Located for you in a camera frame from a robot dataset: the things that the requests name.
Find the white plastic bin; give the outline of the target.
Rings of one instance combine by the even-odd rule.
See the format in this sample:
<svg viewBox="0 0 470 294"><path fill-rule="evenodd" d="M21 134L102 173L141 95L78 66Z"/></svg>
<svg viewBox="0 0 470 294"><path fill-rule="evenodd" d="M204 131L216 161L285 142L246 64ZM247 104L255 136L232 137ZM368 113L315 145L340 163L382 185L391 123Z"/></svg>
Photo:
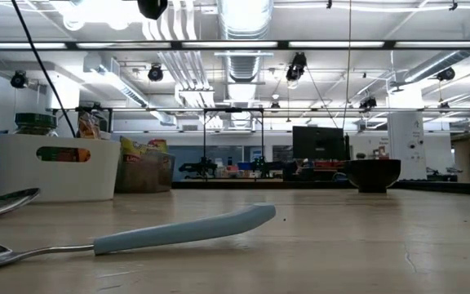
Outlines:
<svg viewBox="0 0 470 294"><path fill-rule="evenodd" d="M42 161L42 147L86 149L82 163ZM120 143L23 134L0 135L0 193L38 188L36 203L98 202L113 198Z"/></svg>

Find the spoon with light blue handle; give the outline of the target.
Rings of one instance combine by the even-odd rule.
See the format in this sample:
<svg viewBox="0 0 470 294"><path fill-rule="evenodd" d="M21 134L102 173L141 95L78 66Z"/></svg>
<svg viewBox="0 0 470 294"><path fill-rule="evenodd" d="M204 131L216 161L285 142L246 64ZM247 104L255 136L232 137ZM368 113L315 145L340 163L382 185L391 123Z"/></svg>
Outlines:
<svg viewBox="0 0 470 294"><path fill-rule="evenodd" d="M0 244L0 267L46 254L93 252L94 255L100 256L144 247L223 238L256 229L270 221L275 215L276 207L271 203L254 203L241 210L223 215L106 235L85 245L51 246L25 252L14 252Z"/></svg>

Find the clear plastic bin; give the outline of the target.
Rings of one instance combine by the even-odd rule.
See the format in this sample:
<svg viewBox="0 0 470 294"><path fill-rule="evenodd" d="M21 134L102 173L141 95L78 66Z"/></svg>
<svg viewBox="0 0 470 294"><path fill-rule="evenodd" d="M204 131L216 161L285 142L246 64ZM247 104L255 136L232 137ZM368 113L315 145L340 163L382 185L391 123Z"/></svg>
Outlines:
<svg viewBox="0 0 470 294"><path fill-rule="evenodd" d="M171 189L175 156L156 150L141 155L121 153L115 191L123 194L154 194Z"/></svg>

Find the red labelled container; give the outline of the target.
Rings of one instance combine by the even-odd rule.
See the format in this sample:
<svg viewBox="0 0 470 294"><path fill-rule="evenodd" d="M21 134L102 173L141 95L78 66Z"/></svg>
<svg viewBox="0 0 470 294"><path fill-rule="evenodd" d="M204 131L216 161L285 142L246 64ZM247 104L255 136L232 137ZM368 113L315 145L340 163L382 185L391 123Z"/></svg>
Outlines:
<svg viewBox="0 0 470 294"><path fill-rule="evenodd" d="M91 153L87 149L46 146L39 148L36 156L45 162L84 163L91 158Z"/></svg>

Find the black monitor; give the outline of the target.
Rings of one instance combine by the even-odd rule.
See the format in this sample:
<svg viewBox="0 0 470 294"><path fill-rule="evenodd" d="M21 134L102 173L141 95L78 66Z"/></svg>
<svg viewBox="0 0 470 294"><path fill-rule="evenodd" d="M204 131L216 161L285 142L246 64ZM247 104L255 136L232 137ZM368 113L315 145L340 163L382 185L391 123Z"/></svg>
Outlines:
<svg viewBox="0 0 470 294"><path fill-rule="evenodd" d="M331 127L292 128L293 158L346 160L348 151L344 130Z"/></svg>

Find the black bowl with red interior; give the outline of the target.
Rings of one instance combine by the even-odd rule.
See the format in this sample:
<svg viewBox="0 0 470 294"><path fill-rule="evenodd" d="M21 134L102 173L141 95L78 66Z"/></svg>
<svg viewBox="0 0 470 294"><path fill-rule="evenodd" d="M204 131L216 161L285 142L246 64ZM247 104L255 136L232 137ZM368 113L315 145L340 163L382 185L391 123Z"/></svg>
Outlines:
<svg viewBox="0 0 470 294"><path fill-rule="evenodd" d="M344 164L348 181L360 193L386 193L401 174L398 159L358 159Z"/></svg>

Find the white pillar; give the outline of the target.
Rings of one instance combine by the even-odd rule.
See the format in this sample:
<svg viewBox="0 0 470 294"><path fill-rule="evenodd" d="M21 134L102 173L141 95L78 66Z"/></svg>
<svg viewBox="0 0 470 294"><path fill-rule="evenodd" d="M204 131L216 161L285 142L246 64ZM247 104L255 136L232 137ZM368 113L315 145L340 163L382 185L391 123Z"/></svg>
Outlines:
<svg viewBox="0 0 470 294"><path fill-rule="evenodd" d="M389 157L401 161L399 180L424 180L423 115L420 112L396 112L388 115Z"/></svg>

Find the silver air duct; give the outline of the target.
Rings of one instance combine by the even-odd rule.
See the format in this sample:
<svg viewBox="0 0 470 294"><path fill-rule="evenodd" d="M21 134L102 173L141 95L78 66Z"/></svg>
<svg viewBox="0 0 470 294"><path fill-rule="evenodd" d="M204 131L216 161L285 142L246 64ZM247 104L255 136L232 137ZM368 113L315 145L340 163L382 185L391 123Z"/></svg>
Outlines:
<svg viewBox="0 0 470 294"><path fill-rule="evenodd" d="M223 40L263 40L273 13L273 0L216 0ZM230 51L224 57L231 106L249 108L263 61L260 51Z"/></svg>

